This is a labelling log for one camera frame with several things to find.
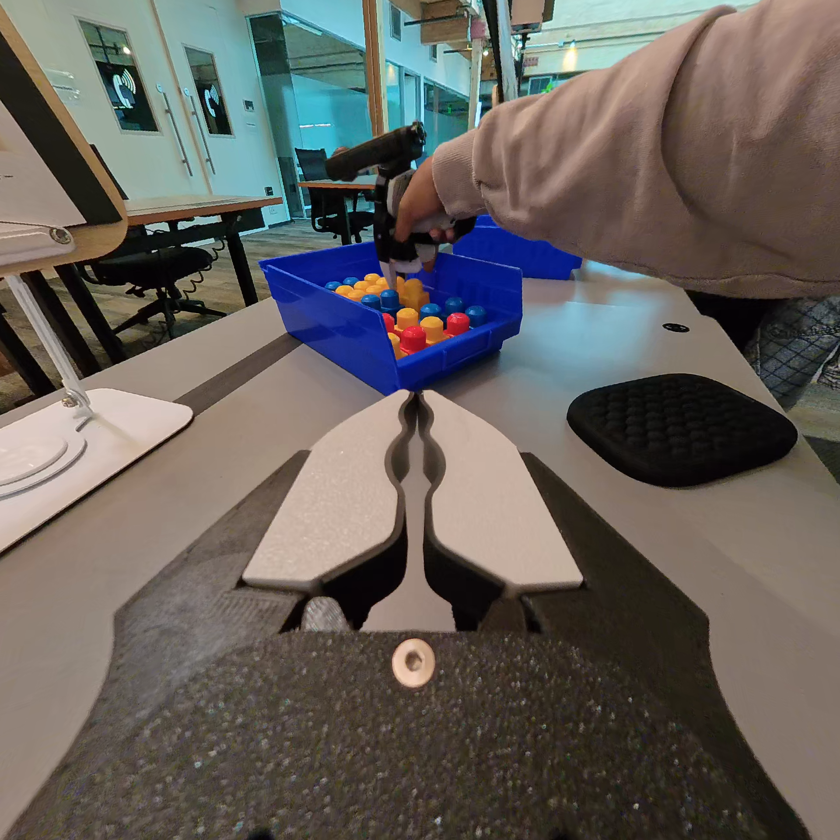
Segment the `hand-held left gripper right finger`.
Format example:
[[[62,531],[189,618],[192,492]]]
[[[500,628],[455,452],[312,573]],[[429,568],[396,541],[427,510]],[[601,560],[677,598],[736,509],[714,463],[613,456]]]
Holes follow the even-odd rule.
[[[580,590],[585,578],[518,447],[434,391],[418,396],[427,583],[472,630],[500,602]]]

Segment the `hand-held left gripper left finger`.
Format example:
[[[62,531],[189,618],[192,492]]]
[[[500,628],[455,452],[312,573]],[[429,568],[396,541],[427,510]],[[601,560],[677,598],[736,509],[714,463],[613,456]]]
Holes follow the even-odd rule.
[[[244,584],[332,598],[361,629],[407,566],[408,440],[414,394],[383,397],[309,450],[245,567]]]

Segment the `pile of colourful mega blocks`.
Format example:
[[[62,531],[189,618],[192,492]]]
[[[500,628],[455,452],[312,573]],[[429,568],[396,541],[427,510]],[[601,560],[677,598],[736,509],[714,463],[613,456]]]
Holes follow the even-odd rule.
[[[327,281],[323,288],[378,313],[398,360],[432,349],[490,320],[490,312],[484,306],[468,303],[462,297],[447,297],[443,303],[436,303],[423,282],[414,276],[399,274],[393,286],[382,275],[351,276]]]

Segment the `blue plastic bin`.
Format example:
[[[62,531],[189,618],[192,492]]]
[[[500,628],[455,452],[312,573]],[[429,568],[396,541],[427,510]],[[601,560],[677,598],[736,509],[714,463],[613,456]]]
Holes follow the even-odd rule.
[[[480,215],[472,231],[453,244],[453,253],[519,268],[525,278],[569,280],[583,259],[541,240],[530,240],[500,228],[488,214]]]
[[[483,307],[487,322],[398,360],[386,348],[382,315],[325,288],[380,268],[371,241],[263,259],[259,266],[287,332],[384,395],[429,387],[499,351],[521,327],[519,268],[443,253],[433,272],[417,275],[432,302],[463,298]]]

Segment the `person's right forearm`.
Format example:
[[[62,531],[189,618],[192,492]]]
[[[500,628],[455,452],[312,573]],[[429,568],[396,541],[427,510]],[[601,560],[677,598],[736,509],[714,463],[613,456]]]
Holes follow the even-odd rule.
[[[713,8],[440,145],[450,215],[730,298],[838,294],[839,3]]]

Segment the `person's right hand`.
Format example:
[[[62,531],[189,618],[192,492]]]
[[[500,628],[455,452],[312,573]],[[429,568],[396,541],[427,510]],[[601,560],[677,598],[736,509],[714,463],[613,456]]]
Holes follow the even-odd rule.
[[[452,227],[433,227],[433,221],[444,219],[445,208],[434,183],[433,159],[430,157],[416,169],[402,195],[395,219],[394,239],[405,242],[414,233],[428,234],[436,243],[453,244],[457,240]]]

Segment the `long wooden desk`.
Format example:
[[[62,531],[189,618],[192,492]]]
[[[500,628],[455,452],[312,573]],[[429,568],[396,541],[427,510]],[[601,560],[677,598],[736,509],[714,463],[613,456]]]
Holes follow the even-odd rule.
[[[375,184],[372,180],[334,182],[302,181],[299,191],[309,199],[311,227],[315,233],[330,234],[341,245],[357,245],[362,233],[373,225],[373,211],[359,208],[360,200],[372,204]]]

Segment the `wooden pillar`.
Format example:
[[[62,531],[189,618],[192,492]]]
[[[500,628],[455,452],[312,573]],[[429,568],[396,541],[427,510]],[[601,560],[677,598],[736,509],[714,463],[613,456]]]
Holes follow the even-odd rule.
[[[363,1],[362,11],[364,18],[365,74],[371,130],[373,136],[378,137],[389,130],[382,2]]]

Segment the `white door with phone sign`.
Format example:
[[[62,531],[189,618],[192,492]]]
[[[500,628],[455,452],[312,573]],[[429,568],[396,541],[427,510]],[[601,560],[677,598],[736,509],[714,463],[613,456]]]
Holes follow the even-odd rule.
[[[44,151],[69,152],[56,169],[105,171],[133,200],[206,196],[174,71],[152,2],[2,2],[55,112]]]
[[[225,196],[280,196],[256,58],[236,2],[152,3],[198,182]]]

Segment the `wooden desk with black legs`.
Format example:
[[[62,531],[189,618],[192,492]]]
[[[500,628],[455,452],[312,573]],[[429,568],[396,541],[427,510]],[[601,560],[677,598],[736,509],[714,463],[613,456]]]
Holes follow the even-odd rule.
[[[226,243],[244,304],[259,301],[245,247],[241,238],[241,218],[263,207],[284,204],[281,196],[171,196],[126,203],[130,228],[167,224],[165,233],[127,236],[111,252],[111,257],[149,253],[176,245],[202,243],[219,239]]]

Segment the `black wrist rest pad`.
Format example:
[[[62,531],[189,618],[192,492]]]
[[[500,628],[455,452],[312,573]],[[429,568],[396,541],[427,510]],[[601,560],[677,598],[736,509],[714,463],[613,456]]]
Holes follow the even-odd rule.
[[[570,404],[566,420],[608,465],[664,488],[699,487],[769,466],[799,439],[786,415],[687,373],[585,392]]]

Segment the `white sign stand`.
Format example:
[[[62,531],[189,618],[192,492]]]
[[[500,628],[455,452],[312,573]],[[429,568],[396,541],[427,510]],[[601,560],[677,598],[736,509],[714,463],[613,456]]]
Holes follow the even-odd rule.
[[[180,433],[188,406],[109,388],[87,392],[15,261],[64,256],[76,247],[62,227],[2,223],[2,277],[56,364],[63,395],[1,431],[1,551],[68,509]]]

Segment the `wooden sign board with paper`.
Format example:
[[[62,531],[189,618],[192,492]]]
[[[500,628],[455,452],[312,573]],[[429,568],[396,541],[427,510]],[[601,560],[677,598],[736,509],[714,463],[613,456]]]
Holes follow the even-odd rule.
[[[4,11],[1,28],[1,275],[106,256],[119,190]]]

